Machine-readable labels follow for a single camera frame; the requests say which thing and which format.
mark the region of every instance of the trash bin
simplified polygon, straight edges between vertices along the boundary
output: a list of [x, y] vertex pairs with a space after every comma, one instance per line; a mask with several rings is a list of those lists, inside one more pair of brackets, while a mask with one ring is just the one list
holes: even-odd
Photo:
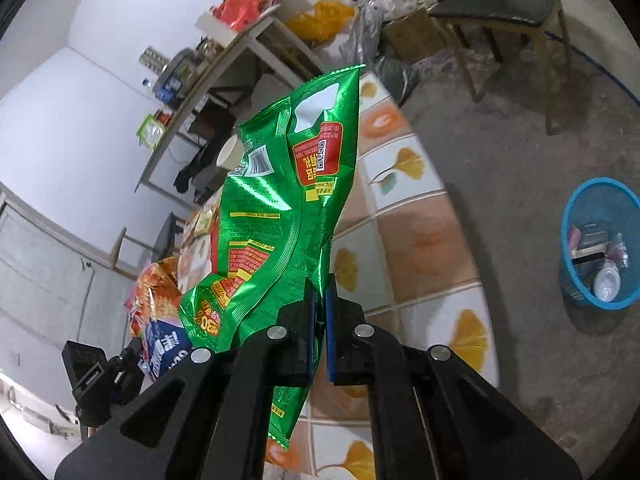
[[[569, 230], [591, 222], [603, 226], [609, 238], [622, 233], [628, 251], [629, 267], [620, 269], [620, 291], [611, 303], [596, 298], [581, 282], [572, 264]], [[627, 186], [612, 178], [592, 178], [580, 184], [564, 208], [560, 245], [559, 284], [570, 301], [580, 306], [619, 310], [640, 300], [640, 200]]]

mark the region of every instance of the green snack bag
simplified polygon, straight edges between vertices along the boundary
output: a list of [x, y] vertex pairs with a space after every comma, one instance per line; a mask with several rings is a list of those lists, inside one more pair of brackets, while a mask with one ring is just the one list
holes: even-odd
[[[180, 304], [195, 346], [242, 344], [302, 299], [307, 277], [324, 294], [332, 234], [353, 184], [358, 82], [359, 67], [320, 76], [241, 125], [245, 154], [222, 193], [217, 273]], [[324, 313], [318, 318], [321, 327]], [[269, 433], [287, 449], [306, 394], [274, 389]]]

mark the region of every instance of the water bottle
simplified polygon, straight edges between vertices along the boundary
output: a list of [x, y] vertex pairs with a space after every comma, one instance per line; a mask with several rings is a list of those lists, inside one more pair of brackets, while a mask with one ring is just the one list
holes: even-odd
[[620, 273], [618, 266], [605, 258], [602, 267], [593, 280], [593, 294], [600, 301], [610, 303], [620, 291]]

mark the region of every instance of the red plastic bag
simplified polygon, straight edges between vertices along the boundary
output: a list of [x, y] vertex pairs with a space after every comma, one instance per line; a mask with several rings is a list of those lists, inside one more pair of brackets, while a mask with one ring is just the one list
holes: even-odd
[[240, 32], [258, 19], [262, 7], [262, 0], [225, 0], [211, 10], [214, 17]]

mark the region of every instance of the chip bag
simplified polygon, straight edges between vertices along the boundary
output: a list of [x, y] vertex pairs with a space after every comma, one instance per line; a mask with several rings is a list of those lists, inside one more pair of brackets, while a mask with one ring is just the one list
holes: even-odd
[[[359, 67], [320, 76], [240, 126], [244, 156], [223, 187], [217, 273], [180, 303], [195, 346], [242, 344], [273, 325], [281, 306], [302, 300], [306, 278], [324, 294], [332, 234], [353, 184], [358, 82]], [[286, 448], [306, 393], [274, 390], [269, 433]]]
[[181, 294], [176, 268], [176, 256], [149, 265], [125, 302], [130, 334], [142, 339], [140, 357], [152, 381], [178, 364], [192, 348], [178, 317]]

